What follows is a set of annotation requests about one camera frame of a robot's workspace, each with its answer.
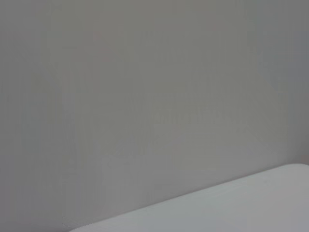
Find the gray wall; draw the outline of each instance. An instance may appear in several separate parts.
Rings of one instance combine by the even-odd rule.
[[[65,232],[309,162],[306,0],[2,0],[0,230]]]

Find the white sheet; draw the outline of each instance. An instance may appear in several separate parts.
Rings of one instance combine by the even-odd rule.
[[[73,232],[308,232],[309,166],[289,164]]]

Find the white table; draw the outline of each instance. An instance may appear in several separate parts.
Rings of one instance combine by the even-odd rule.
[[[285,165],[73,232],[309,232],[309,166]]]

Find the white surface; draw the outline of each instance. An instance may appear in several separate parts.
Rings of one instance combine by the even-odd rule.
[[[309,166],[290,164],[74,232],[307,232]]]

